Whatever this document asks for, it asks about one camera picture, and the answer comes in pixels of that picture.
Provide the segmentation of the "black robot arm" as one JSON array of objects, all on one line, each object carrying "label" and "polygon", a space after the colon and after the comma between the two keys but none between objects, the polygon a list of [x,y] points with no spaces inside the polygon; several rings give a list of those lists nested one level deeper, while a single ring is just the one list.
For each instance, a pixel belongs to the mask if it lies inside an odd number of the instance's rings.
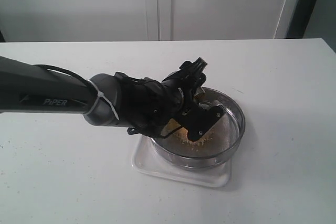
[{"label": "black robot arm", "polygon": [[170,120],[195,142],[225,114],[220,102],[202,105],[202,58],[185,61],[162,81],[122,72],[84,79],[50,65],[1,57],[1,112],[82,114],[95,126],[124,127],[130,135],[161,138]]}]

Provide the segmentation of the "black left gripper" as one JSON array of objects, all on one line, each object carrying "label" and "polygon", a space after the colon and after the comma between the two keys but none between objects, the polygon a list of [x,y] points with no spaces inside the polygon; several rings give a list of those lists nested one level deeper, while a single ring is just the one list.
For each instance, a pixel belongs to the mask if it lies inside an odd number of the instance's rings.
[{"label": "black left gripper", "polygon": [[194,106],[193,96],[206,81],[203,73],[206,66],[202,58],[194,62],[185,61],[180,71],[172,73],[162,82],[116,72],[115,78],[121,91],[121,102],[117,105],[120,122],[117,126],[126,127],[130,135],[163,137],[161,132],[169,120],[181,115],[181,126],[187,130],[188,140],[198,141],[226,113],[222,104]]}]

